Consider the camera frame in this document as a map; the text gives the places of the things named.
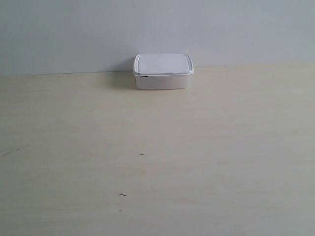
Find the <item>white lidded plastic container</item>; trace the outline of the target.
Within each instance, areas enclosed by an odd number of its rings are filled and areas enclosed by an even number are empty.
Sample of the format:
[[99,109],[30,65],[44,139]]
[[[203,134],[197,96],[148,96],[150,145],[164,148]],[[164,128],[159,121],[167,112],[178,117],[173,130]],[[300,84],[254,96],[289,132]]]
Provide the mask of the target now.
[[191,57],[185,53],[139,54],[133,74],[141,90],[186,89],[194,74]]

